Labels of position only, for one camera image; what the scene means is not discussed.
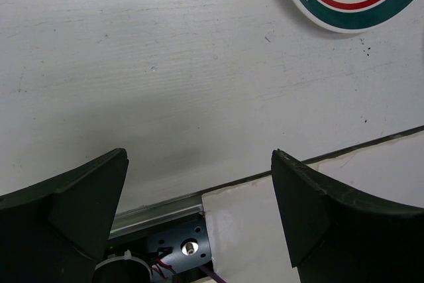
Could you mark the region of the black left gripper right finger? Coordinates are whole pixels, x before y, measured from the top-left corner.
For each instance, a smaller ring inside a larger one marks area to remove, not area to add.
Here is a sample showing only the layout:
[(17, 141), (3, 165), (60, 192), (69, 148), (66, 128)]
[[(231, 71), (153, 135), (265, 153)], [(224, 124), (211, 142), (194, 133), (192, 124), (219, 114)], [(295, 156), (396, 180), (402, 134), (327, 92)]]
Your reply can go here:
[(302, 282), (422, 282), (423, 210), (357, 190), (282, 150), (272, 182)]

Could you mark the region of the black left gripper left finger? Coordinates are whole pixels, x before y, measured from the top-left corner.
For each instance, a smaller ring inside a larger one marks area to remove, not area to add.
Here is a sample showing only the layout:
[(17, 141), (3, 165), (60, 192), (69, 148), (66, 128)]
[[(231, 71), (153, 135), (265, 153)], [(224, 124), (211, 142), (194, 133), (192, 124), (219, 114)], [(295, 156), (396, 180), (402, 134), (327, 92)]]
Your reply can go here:
[(116, 148), (1, 196), (2, 282), (91, 282), (103, 257), (129, 160)]

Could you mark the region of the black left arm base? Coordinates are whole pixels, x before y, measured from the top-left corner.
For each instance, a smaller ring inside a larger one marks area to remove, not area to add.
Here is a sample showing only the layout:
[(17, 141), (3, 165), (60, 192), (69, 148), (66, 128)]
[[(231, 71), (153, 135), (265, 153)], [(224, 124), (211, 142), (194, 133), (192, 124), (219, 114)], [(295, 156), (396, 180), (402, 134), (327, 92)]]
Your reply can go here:
[(211, 262), (205, 216), (190, 213), (113, 222), (92, 282), (189, 282)]

